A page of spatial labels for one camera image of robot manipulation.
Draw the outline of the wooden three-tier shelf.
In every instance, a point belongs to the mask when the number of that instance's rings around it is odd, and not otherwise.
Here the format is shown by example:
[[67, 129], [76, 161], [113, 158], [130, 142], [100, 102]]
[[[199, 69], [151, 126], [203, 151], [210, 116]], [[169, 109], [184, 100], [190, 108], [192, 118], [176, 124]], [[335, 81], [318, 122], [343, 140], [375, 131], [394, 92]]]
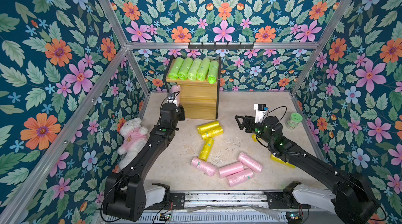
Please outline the wooden three-tier shelf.
[[167, 92], [170, 91], [173, 85], [180, 85], [180, 104], [185, 110], [185, 117], [187, 119], [203, 120], [218, 119], [220, 92], [219, 81], [210, 84], [208, 80], [173, 80], [167, 75], [175, 61], [176, 59], [174, 57], [170, 57], [170, 62], [163, 75], [163, 82], [166, 86]]

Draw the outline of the green roll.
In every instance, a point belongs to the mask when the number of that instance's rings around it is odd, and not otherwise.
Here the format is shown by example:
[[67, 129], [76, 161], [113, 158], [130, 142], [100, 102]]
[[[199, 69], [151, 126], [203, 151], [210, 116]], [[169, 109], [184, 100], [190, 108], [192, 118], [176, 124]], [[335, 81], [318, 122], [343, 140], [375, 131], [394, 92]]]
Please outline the green roll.
[[202, 63], [202, 60], [199, 59], [199, 58], [196, 58], [192, 62], [192, 65], [189, 68], [188, 73], [187, 73], [187, 78], [189, 80], [191, 80], [191, 81], [196, 81], [197, 80], [197, 72], [198, 72], [198, 69], [199, 69], [201, 63]]
[[178, 78], [180, 80], [187, 80], [187, 74], [188, 74], [189, 69], [191, 68], [192, 64], [193, 64], [193, 59], [190, 57], [186, 58], [183, 61], [182, 65], [178, 71]]
[[204, 81], [206, 79], [208, 70], [209, 70], [209, 65], [210, 65], [210, 59], [209, 58], [204, 58], [201, 61], [200, 67], [197, 71], [196, 78], [199, 81]]

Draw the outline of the green roll diagonal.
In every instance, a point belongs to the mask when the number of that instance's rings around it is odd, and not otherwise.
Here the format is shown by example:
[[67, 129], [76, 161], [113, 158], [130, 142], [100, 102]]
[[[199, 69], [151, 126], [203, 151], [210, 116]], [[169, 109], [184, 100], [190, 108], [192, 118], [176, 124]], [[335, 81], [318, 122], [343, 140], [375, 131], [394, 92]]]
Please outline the green roll diagonal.
[[210, 84], [217, 82], [219, 72], [219, 63], [217, 61], [211, 61], [208, 69], [207, 80]]
[[168, 77], [172, 80], [177, 80], [179, 78], [179, 70], [182, 67], [184, 62], [184, 59], [181, 57], [177, 57], [174, 61], [174, 63], [172, 64], [169, 73], [168, 73]]

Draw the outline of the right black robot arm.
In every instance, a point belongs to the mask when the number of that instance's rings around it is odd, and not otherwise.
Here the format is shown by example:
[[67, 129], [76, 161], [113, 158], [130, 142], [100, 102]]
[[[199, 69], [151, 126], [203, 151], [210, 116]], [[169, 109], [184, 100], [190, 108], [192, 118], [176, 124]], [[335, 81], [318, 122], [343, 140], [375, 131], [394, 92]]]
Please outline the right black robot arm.
[[240, 130], [255, 134], [274, 157], [300, 168], [326, 187], [318, 189], [291, 183], [284, 191], [299, 204], [336, 214], [345, 224], [365, 224], [381, 207], [367, 177], [335, 168], [311, 155], [283, 135], [283, 126], [277, 117], [266, 117], [262, 122], [256, 122], [251, 116], [236, 116], [235, 120]]

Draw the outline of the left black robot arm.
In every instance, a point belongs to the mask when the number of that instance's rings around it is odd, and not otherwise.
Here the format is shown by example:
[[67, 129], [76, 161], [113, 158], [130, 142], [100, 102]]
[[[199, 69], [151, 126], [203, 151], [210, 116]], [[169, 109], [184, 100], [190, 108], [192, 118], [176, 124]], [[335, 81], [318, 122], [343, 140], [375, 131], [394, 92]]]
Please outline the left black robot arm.
[[175, 137], [178, 122], [184, 120], [185, 110], [182, 105], [168, 102], [161, 106], [160, 118], [151, 130], [145, 146], [121, 172], [112, 173], [107, 178], [101, 214], [138, 221], [146, 208], [166, 201], [169, 187], [153, 184], [145, 189], [144, 179]]

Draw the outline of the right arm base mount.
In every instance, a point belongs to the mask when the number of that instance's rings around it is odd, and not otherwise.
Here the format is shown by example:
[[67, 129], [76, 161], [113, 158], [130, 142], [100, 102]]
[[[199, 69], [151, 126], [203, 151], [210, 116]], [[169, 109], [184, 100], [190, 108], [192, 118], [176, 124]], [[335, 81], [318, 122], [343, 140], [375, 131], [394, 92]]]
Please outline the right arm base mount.
[[294, 181], [286, 186], [282, 191], [271, 192], [265, 191], [264, 195], [267, 197], [270, 209], [311, 209], [309, 204], [300, 204], [293, 196], [295, 187], [301, 185], [301, 182]]

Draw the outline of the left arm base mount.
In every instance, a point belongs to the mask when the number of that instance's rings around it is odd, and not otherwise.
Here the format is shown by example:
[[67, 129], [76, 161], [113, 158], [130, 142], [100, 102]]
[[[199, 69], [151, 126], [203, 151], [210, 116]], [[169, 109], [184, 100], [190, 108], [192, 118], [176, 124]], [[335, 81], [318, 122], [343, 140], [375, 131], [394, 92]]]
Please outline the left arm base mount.
[[174, 192], [168, 185], [153, 183], [146, 189], [145, 210], [161, 209], [163, 206], [170, 210], [184, 209], [185, 198], [184, 192]]

